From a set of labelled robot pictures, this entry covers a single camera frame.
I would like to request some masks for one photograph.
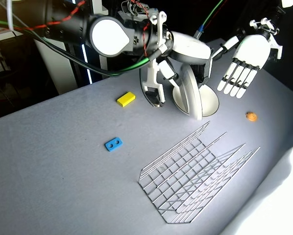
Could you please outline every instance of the wire basket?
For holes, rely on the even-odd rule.
[[[260,149],[245,146],[216,157],[210,150],[226,133],[205,145],[199,136],[209,122],[141,170],[139,184],[167,223],[191,223]]]

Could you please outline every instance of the robotic hand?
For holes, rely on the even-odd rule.
[[[282,1],[284,8],[292,5],[293,0]],[[279,19],[284,13],[280,7],[277,7],[274,16]],[[279,33],[279,29],[274,21],[275,19],[267,18],[261,19],[260,22],[250,21],[249,25],[256,30],[256,34],[246,37],[234,36],[212,55],[214,58],[220,53],[226,53],[242,39],[234,53],[231,65],[217,87],[218,91],[223,90],[224,94],[241,98],[257,72],[268,60],[271,49],[277,49],[276,57],[281,59],[283,47],[275,41],[274,36]]]

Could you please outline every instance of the metal rack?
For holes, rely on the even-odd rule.
[[[260,149],[241,157],[236,147],[216,157],[199,136],[209,122],[141,170],[139,184],[167,223],[191,223]]]

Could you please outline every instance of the white light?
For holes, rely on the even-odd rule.
[[[81,45],[81,48],[82,48],[82,52],[83,52],[84,61],[88,62],[86,48],[84,47],[84,44]],[[90,70],[87,69],[87,72],[88,72],[89,82],[90,82],[90,84],[92,84],[92,78],[91,78]]]

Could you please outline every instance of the blue block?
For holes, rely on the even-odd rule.
[[[122,140],[118,137],[116,137],[115,139],[112,139],[111,141],[107,142],[105,144],[105,147],[107,148],[108,151],[113,151],[116,148],[122,146]]]

